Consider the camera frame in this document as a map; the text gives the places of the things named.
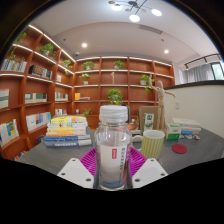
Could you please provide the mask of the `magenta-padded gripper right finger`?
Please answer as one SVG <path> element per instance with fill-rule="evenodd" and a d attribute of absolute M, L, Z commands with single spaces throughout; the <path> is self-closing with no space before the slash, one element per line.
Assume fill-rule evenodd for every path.
<path fill-rule="evenodd" d="M 130 150 L 128 171 L 128 186 L 132 189 L 141 188 L 167 176 L 167 172 L 155 158 L 147 159 L 134 148 Z"/>

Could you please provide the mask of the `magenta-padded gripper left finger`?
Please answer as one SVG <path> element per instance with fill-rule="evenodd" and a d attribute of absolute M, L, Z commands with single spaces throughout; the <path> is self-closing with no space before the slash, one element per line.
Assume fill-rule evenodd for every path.
<path fill-rule="evenodd" d="M 58 176 L 84 188 L 98 187 L 96 150 L 90 149 L 80 158 L 71 158 Z"/>

